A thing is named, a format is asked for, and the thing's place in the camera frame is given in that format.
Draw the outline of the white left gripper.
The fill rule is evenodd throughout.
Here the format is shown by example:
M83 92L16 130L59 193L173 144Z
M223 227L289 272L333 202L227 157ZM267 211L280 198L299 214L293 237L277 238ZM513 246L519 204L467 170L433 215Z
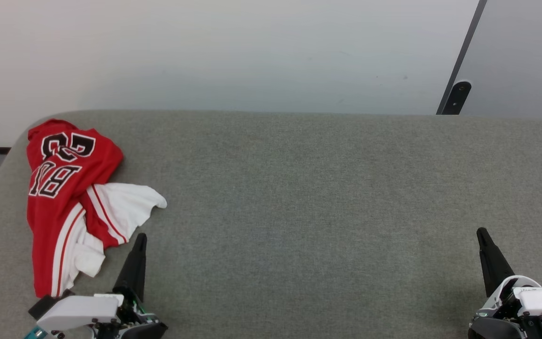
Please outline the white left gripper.
M112 293L61 299L45 296L36 303L36 338L64 339L65 332L88 327L93 339L161 339L168 326L147 313L144 302L148 237L140 233L118 275Z

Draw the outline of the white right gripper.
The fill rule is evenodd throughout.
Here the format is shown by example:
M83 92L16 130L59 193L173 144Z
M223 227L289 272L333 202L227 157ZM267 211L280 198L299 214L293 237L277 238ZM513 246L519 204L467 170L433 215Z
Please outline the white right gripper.
M487 301L470 324L470 339L542 339L542 286L514 275L488 230L476 230Z

